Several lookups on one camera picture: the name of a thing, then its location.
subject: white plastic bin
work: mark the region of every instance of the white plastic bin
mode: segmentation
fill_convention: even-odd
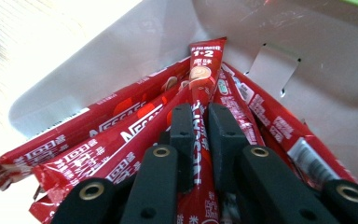
[[[338,0],[144,0],[23,94],[10,122],[31,136],[220,36],[224,60],[251,71],[358,179],[358,7]]]

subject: coffee cup illustration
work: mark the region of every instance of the coffee cup illustration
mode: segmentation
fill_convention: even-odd
[[[211,69],[206,66],[195,66],[190,71],[190,82],[205,79],[211,76]]]
[[[161,91],[167,91],[172,88],[178,82],[177,77],[170,77],[168,78],[167,82],[164,83],[161,87]]]

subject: wooden surface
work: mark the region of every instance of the wooden surface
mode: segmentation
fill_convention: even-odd
[[[25,141],[7,118],[22,93],[70,57],[137,1],[0,1],[0,156]],[[29,177],[0,191],[0,223],[38,223],[28,208]]]

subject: red sachet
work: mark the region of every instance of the red sachet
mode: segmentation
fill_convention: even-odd
[[[229,109],[234,119],[240,125],[246,139],[248,139],[249,144],[264,146],[263,138],[258,130],[251,110],[241,98],[241,94],[238,92],[235,83],[232,79],[227,78],[227,76],[230,76],[230,74],[220,74],[213,101]]]
[[[237,80],[243,98],[293,162],[319,188],[330,179],[354,181],[351,173],[317,136],[291,112],[248,77],[224,63],[223,69]]]
[[[120,181],[134,175],[141,165],[145,151],[158,141],[160,133],[165,132],[171,126],[172,110],[177,105],[188,102],[189,96],[190,94],[188,88],[180,90],[179,93],[158,113],[158,115],[153,117],[153,119],[147,123],[143,131],[137,133],[128,143],[124,144],[110,155],[104,156],[104,164],[101,164],[98,170],[94,170],[92,174],[83,176],[76,182],[93,176],[107,178],[114,184],[117,184]],[[98,152],[97,148],[98,147],[93,147],[91,150],[88,150],[87,153],[94,153],[95,151]],[[87,153],[77,154],[77,157],[84,157]],[[61,200],[63,200],[73,187],[74,186],[70,183],[70,180],[66,180],[66,183],[62,182],[62,184],[56,185],[54,191],[58,194],[62,192],[62,195],[58,196],[60,196]],[[44,223],[49,223],[57,209],[58,204],[61,202],[58,199],[58,197],[55,199],[57,203],[54,203],[50,198],[44,198],[44,200],[49,201],[50,204],[39,202],[33,203],[30,212],[38,220],[45,220]]]
[[[40,223],[48,224],[51,222],[58,204],[53,203],[48,196],[32,203],[29,211]]]
[[[109,178],[114,183],[118,183],[129,174],[132,175],[136,172],[141,161],[139,157],[143,154],[135,155],[133,150],[126,151],[121,148],[133,140],[167,103],[173,101],[178,88],[179,84],[118,122],[115,127],[78,144],[52,160],[37,165],[33,169],[34,175],[48,197],[54,203],[61,202],[72,187],[85,178],[89,176],[106,177],[106,175],[96,175],[101,170],[113,171]],[[138,163],[134,163],[128,173],[122,173],[133,161],[138,161]],[[115,171],[114,168],[117,165],[121,166]]]
[[[262,126],[260,127],[260,132],[263,135],[264,142],[266,146],[274,150],[277,155],[282,159],[284,163],[292,170],[292,172],[297,176],[298,179],[306,183],[312,188],[316,188],[315,183],[292,161],[292,159],[287,155],[286,151],[281,147],[281,145],[276,141],[274,136],[269,132],[269,130]]]
[[[0,189],[7,189],[31,174],[31,169],[78,143],[115,125],[181,80],[189,70],[189,58],[144,77],[100,102],[14,148],[0,157]]]
[[[223,57],[225,38],[190,45],[194,145],[194,188],[178,197],[177,223],[219,223],[218,199],[213,183],[212,156],[205,130],[205,110],[212,100]]]

